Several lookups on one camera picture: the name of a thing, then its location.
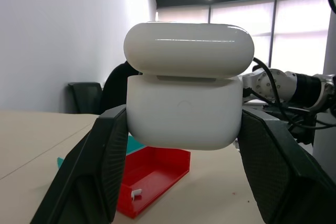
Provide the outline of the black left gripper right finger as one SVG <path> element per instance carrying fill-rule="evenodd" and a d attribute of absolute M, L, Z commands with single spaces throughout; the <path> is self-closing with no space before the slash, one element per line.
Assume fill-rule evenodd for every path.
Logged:
<path fill-rule="evenodd" d="M 238 144 L 265 224 L 336 224 L 336 184 L 286 125 L 243 109 Z"/>

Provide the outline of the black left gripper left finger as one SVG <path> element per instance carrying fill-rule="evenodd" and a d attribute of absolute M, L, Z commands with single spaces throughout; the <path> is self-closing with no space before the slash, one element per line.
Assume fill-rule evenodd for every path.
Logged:
<path fill-rule="evenodd" d="M 111 224 L 127 142 L 125 105 L 101 114 L 66 155 L 30 224 Z"/>

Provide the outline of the white earbud charging case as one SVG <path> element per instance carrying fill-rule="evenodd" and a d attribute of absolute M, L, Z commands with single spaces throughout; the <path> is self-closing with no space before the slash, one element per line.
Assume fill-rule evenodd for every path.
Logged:
<path fill-rule="evenodd" d="M 148 22 L 124 44 L 138 75 L 128 78 L 130 134 L 151 147 L 218 150 L 237 137 L 243 106 L 239 75 L 254 42 L 235 25 Z"/>

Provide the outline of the red plastic bin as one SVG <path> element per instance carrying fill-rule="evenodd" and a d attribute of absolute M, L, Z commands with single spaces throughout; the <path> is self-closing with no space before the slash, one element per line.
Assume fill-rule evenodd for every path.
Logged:
<path fill-rule="evenodd" d="M 125 158 L 117 211 L 132 219 L 144 212 L 159 197 L 190 171 L 191 153 L 185 150 L 145 147 Z M 131 191 L 142 195 L 131 199 Z"/>

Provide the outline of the teal plastic tray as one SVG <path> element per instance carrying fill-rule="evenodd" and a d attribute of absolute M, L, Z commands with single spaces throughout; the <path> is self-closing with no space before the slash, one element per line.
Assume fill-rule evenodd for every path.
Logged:
<path fill-rule="evenodd" d="M 142 148 L 145 148 L 145 145 L 138 142 L 131 134 L 129 134 L 126 155 L 132 154 L 138 150 L 141 150 Z M 63 158 L 61 157 L 57 158 L 58 169 L 60 169 L 63 161 L 64 161 Z"/>

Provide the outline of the black mesh office chair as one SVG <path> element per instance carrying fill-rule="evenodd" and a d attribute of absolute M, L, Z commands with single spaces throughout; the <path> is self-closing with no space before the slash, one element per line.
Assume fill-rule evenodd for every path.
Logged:
<path fill-rule="evenodd" d="M 68 87 L 79 114 L 99 114 L 102 87 L 97 82 L 71 82 Z"/>

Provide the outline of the white window roller blinds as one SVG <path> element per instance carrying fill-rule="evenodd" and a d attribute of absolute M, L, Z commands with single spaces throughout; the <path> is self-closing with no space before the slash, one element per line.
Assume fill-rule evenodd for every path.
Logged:
<path fill-rule="evenodd" d="M 160 8 L 156 20 L 232 24 L 252 37 L 254 56 L 271 68 L 323 72 L 330 19 L 327 0 L 249 0 Z"/>

